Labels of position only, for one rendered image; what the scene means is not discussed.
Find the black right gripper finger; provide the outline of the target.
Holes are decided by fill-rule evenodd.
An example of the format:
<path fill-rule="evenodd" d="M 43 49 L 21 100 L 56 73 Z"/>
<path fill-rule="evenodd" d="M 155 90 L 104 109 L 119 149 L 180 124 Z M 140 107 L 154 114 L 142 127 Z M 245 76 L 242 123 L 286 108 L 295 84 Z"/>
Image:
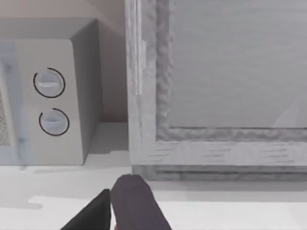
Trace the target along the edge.
<path fill-rule="evenodd" d="M 110 230 L 110 190 L 104 189 L 60 230 Z"/>

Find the pale round microwave knob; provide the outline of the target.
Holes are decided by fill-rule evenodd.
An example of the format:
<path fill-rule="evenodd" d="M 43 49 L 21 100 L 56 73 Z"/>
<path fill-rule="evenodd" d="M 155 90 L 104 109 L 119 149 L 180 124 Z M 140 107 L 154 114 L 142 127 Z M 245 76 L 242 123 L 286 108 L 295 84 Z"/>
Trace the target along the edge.
<path fill-rule="evenodd" d="M 35 90 L 46 98 L 57 98 L 63 94 L 66 82 L 63 75 L 54 68 L 46 68 L 33 77 Z"/>
<path fill-rule="evenodd" d="M 58 137 L 68 131 L 70 121 L 68 116 L 62 110 L 52 108 L 39 115 L 39 125 L 46 134 Z"/>

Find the pale microwave oven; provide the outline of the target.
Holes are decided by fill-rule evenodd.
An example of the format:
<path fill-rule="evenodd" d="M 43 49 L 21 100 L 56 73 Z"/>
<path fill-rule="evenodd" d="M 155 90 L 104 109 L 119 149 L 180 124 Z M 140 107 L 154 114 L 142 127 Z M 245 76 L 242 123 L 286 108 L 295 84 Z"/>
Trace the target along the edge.
<path fill-rule="evenodd" d="M 82 165 L 101 99 L 96 19 L 0 19 L 0 165 Z"/>

